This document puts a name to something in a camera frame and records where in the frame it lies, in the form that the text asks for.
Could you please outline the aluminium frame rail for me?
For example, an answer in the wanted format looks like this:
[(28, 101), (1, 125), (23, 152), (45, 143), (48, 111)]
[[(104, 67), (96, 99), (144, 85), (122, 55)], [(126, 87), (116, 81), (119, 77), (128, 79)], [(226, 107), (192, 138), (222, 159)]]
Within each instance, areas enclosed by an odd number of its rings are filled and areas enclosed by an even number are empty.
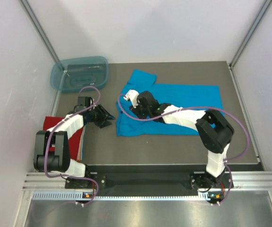
[(44, 173), (28, 173), (23, 184), (24, 190), (58, 190), (64, 189), (66, 180), (63, 178), (48, 178)]

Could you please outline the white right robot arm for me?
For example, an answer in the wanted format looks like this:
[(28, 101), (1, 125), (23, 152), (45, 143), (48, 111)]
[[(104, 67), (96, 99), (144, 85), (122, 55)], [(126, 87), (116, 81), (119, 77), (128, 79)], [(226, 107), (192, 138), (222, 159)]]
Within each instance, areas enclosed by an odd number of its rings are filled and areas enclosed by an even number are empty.
[(169, 103), (160, 104), (149, 91), (129, 90), (123, 99), (131, 103), (132, 117), (138, 121), (154, 121), (193, 129), (208, 151), (205, 173), (196, 180), (200, 188), (218, 186), (223, 180), (224, 160), (234, 134), (231, 124), (215, 109), (188, 110)]

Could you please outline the teal plastic basin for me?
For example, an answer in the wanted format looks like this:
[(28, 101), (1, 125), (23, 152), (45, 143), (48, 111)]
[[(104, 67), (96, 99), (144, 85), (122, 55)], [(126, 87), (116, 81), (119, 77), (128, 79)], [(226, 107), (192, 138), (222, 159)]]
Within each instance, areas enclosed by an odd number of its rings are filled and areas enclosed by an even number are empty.
[(109, 79), (109, 63), (102, 56), (61, 60), (51, 70), (50, 85), (63, 93), (79, 92), (83, 87), (102, 89)]

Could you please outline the aluminium corner post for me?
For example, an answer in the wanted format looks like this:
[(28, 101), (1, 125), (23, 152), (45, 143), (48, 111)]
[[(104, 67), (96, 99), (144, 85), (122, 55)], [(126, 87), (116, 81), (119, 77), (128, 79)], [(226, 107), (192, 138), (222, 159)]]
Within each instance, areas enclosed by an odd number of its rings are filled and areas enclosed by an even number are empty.
[(242, 53), (244, 52), (245, 48), (248, 46), (249, 42), (251, 41), (252, 37), (254, 36), (257, 28), (259, 27), (261, 21), (265, 17), (267, 11), (270, 9), (272, 5), (272, 0), (264, 0), (262, 6), (258, 10), (257, 15), (255, 16), (249, 30), (247, 31), (244, 39), (242, 40), (240, 46), (238, 47), (236, 53), (234, 54), (231, 62), (229, 63), (229, 69), (233, 69), (237, 64), (239, 58), (241, 57)]
[(33, 24), (36, 32), (38, 33), (41, 41), (43, 42), (44, 46), (46, 47), (48, 53), (52, 57), (53, 61), (55, 63), (59, 62), (60, 59), (58, 55), (56, 54), (45, 30), (43, 29), (39, 19), (37, 18), (32, 6), (30, 5), (29, 1), (27, 0), (18, 0), (18, 2), (21, 4), (22, 8), (26, 12), (28, 18), (30, 19), (31, 23)]

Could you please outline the left aluminium corner post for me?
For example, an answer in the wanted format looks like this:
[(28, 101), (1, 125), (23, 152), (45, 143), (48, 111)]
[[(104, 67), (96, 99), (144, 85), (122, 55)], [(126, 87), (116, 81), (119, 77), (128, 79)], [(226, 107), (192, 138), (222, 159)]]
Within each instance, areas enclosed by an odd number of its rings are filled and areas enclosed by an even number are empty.
[(27, 0), (18, 0), (18, 2), (21, 4), (22, 8), (26, 12), (28, 18), (30, 19), (31, 23), (33, 24), (36, 32), (38, 33), (41, 41), (43, 42), (44, 46), (46, 47), (48, 53), (52, 57), (53, 61), (55, 63), (59, 62), (60, 59), (58, 55), (56, 54), (45, 30), (43, 29), (39, 19), (37, 18), (32, 6), (30, 5), (29, 1)]

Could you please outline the light blue folded t shirt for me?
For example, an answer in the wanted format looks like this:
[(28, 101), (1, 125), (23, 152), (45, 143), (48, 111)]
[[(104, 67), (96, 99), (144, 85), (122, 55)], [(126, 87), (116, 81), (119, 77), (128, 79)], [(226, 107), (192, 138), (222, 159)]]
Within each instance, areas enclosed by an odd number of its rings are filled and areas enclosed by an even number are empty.
[(86, 130), (87, 126), (83, 127), (83, 131), (80, 137), (80, 143), (79, 143), (79, 152), (78, 152), (78, 157), (79, 157), (79, 161), (82, 161), (83, 159), (83, 149), (84, 149), (84, 140), (85, 140), (85, 130)]

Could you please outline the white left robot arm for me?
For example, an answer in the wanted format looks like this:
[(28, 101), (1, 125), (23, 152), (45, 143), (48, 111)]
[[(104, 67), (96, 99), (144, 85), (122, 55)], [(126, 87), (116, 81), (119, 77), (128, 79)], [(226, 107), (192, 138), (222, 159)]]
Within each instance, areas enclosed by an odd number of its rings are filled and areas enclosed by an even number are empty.
[(95, 105), (91, 97), (79, 97), (74, 110), (64, 119), (47, 130), (37, 132), (33, 158), (35, 170), (73, 176), (78, 185), (88, 187), (92, 176), (87, 173), (85, 164), (70, 157), (69, 140), (90, 122), (104, 128), (112, 125), (111, 120), (115, 117), (101, 104)]

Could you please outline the right aluminium corner post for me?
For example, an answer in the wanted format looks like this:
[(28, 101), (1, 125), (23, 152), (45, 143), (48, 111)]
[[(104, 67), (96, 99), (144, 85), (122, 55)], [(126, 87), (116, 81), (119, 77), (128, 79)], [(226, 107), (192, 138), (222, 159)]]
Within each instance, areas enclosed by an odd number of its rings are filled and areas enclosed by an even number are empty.
[(255, 16), (249, 30), (247, 31), (244, 39), (242, 40), (240, 46), (238, 47), (236, 53), (234, 54), (231, 62), (229, 63), (229, 69), (233, 69), (237, 64), (239, 58), (241, 57), (242, 53), (244, 52), (245, 48), (248, 46), (249, 42), (251, 41), (252, 37), (254, 36), (257, 28), (259, 27), (261, 21), (265, 17), (267, 11), (270, 9), (272, 5), (272, 0), (264, 0), (262, 6), (258, 10), (257, 15)]

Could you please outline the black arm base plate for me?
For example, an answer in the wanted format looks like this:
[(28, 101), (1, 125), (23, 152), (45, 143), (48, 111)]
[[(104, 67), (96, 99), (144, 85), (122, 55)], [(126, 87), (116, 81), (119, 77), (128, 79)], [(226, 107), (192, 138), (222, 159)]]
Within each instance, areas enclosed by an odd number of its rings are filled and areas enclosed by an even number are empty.
[(102, 187), (115, 185), (181, 185), (187, 189), (228, 188), (228, 173), (213, 178), (205, 165), (91, 165), (86, 176)]

